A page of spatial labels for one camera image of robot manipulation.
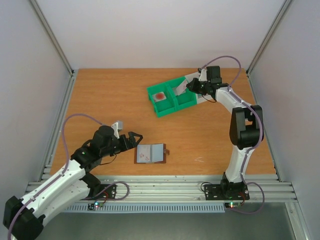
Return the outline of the white card with red print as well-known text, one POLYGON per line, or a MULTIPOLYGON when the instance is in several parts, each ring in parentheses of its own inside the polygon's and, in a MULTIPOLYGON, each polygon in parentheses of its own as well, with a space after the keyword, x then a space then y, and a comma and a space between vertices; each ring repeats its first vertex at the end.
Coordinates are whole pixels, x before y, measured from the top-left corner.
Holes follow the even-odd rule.
POLYGON ((188 81, 185 79, 183 80, 175 89, 175 95, 180 96, 181 94, 184 94, 187 89, 188 81))

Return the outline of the brown leather card holder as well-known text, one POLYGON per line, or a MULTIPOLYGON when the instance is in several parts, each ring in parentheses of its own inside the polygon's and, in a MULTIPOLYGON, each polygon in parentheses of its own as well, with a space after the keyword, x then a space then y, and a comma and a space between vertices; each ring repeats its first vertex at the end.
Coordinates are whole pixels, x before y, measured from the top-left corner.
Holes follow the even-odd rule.
POLYGON ((165 164, 170 150, 165 143, 139 144, 135 148, 135 164, 165 164))

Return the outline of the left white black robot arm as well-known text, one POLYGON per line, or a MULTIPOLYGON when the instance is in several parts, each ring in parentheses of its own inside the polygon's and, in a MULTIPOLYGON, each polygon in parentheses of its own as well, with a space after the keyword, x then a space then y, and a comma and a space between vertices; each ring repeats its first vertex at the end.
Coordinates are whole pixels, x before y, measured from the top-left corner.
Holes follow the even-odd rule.
POLYGON ((119 134, 115 124, 102 125, 68 159, 65 165, 39 187, 17 198, 12 196, 4 207, 3 225, 9 240, 35 240, 44 226, 71 204, 93 200, 105 188, 91 174, 106 156, 134 149, 143 139, 141 134, 119 134))

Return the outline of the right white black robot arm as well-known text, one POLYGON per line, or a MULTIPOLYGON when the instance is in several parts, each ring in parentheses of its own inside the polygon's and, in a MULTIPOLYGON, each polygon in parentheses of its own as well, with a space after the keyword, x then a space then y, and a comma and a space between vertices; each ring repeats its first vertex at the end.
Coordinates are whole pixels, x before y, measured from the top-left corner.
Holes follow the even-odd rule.
POLYGON ((223 105, 231 114, 229 138, 232 154, 228 168, 219 184, 205 183, 201 186, 207 201, 249 200, 245 172, 253 151, 264 138, 263 110, 239 97, 228 83, 223 83, 219 66, 200 68, 186 87, 199 95, 209 95, 223 105))

